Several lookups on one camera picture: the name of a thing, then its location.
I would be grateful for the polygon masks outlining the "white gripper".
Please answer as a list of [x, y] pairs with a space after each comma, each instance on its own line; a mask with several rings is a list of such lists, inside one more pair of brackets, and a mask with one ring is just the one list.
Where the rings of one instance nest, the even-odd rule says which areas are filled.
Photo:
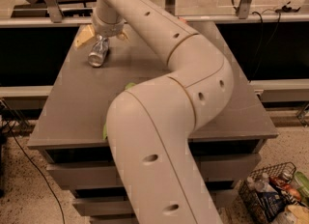
[[93, 10], [92, 23], [94, 27], [88, 24], [83, 26], [78, 32], [74, 39], [74, 46], [76, 48], [93, 39], [96, 32], [106, 38], [118, 35], [117, 38], [119, 40], [128, 40], [127, 33], [122, 32], [125, 23], [124, 19], [104, 0], [97, 0]]

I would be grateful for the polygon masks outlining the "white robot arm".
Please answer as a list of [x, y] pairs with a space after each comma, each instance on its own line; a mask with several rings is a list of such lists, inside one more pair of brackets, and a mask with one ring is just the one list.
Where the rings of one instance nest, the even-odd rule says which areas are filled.
[[106, 115], [111, 153], [139, 224], [222, 224], [187, 139], [229, 102], [229, 60], [150, 0], [97, 0], [93, 24], [105, 37], [129, 24], [169, 70], [120, 93]]

